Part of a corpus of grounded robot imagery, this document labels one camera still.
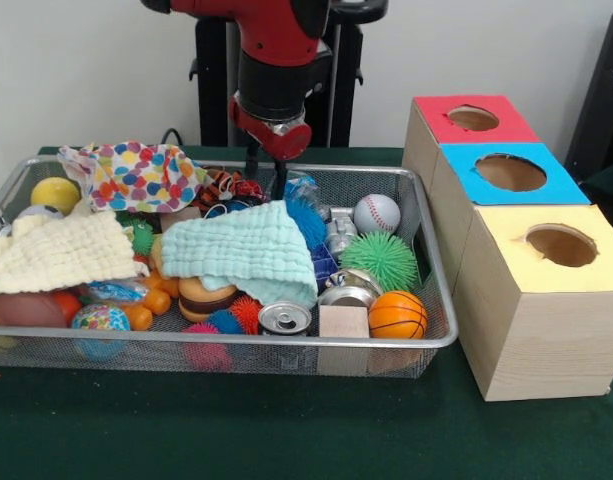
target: yellow paper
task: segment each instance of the yellow paper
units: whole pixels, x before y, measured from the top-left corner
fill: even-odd
[[[597,206],[500,206],[476,210],[522,292],[613,291],[613,227]],[[527,241],[531,231],[544,226],[580,232],[594,243],[597,252],[594,260],[571,267],[546,258]]]

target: wire mesh basket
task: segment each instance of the wire mesh basket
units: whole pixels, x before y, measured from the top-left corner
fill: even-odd
[[[242,163],[202,162],[203,166],[242,169]],[[0,366],[89,368],[145,371],[222,371],[234,373],[331,375],[322,361],[334,362],[334,375],[417,378],[438,349],[457,338],[457,323],[444,278],[437,241],[423,186],[416,174],[388,167],[298,165],[317,185],[321,203],[352,207],[363,196],[381,193],[399,205],[397,230],[414,249],[422,286],[418,295],[428,311],[424,339],[321,338],[317,309],[313,334],[299,337],[248,335],[189,335],[191,324],[176,306],[156,318],[146,332],[62,328],[0,327]],[[260,164],[258,180],[268,185],[272,164]],[[0,216],[12,220],[29,205],[33,187],[42,179],[65,177],[54,157],[40,156],[19,164],[0,190]],[[113,355],[88,355],[109,349]]]

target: yellow towel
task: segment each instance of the yellow towel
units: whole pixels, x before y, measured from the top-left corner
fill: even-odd
[[[110,211],[22,217],[10,237],[0,237],[0,294],[132,278],[138,271],[130,240]]]

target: light blue towel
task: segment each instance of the light blue towel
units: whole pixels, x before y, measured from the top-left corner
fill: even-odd
[[[200,277],[208,290],[235,285],[262,305],[317,301],[310,252],[283,201],[176,223],[162,247],[164,275]]]

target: toy burger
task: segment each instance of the toy burger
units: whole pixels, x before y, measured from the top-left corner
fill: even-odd
[[[230,307],[238,296],[233,285],[209,291],[199,278],[179,280],[179,310],[189,322],[203,322],[211,313]]]

